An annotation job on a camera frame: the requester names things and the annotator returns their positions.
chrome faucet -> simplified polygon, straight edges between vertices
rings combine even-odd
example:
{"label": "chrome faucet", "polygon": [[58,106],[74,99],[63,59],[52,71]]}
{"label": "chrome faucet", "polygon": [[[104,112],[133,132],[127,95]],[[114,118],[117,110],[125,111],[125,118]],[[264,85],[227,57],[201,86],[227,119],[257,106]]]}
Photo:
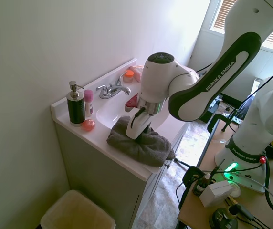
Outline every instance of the chrome faucet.
{"label": "chrome faucet", "polygon": [[122,86],[122,76],[125,75],[126,72],[121,74],[121,76],[116,80],[114,84],[110,84],[110,87],[107,87],[106,85],[102,85],[96,88],[96,90],[100,90],[99,97],[102,99],[109,99],[116,94],[118,94],[120,91],[125,92],[125,94],[129,95],[131,93],[131,90],[128,87]]}

beige trash can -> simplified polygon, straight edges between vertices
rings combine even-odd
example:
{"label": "beige trash can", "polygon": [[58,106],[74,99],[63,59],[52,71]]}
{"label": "beige trash can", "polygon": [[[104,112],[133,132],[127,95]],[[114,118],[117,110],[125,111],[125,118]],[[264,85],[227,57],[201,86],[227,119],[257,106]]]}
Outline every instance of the beige trash can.
{"label": "beige trash can", "polygon": [[42,217],[43,229],[115,229],[100,207],[76,190],[65,193]]}

white wall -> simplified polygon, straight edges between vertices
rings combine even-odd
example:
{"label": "white wall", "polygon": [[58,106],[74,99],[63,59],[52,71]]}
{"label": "white wall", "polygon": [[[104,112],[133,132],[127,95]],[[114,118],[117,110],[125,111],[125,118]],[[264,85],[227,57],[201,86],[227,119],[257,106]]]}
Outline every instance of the white wall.
{"label": "white wall", "polygon": [[[199,70],[218,57],[222,44],[223,34],[209,30],[214,15],[214,8],[218,0],[211,0],[210,6],[199,33],[189,67]],[[223,91],[239,101],[243,101],[251,92],[254,79],[265,79],[273,75],[273,51],[262,47],[254,60],[241,72],[236,79]]]}
{"label": "white wall", "polygon": [[68,82],[158,51],[187,64],[208,2],[0,0],[0,229],[35,228],[69,188],[49,108]]}

soap dispenser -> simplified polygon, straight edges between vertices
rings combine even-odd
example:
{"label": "soap dispenser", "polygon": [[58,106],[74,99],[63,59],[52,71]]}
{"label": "soap dispenser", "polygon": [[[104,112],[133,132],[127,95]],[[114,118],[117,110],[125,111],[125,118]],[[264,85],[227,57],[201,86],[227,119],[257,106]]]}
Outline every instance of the soap dispenser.
{"label": "soap dispenser", "polygon": [[81,126],[85,120],[84,94],[79,93],[77,91],[77,87],[83,87],[77,85],[76,81],[70,81],[69,85],[71,88],[71,92],[67,94],[66,100],[68,103],[70,122],[73,126]]}

floor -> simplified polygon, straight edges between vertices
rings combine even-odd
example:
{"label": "floor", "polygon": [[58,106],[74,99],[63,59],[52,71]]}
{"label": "floor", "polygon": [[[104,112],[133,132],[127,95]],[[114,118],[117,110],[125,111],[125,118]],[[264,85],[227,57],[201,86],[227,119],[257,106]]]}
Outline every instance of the floor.
{"label": "floor", "polygon": [[[227,105],[220,103],[216,113],[226,112]],[[177,158],[195,166],[209,138],[207,124],[197,120],[190,123],[177,150]],[[172,163],[167,174],[158,185],[154,195],[144,209],[133,229],[174,229],[179,213],[176,188],[181,184],[187,167]],[[181,199],[184,187],[178,189]]]}

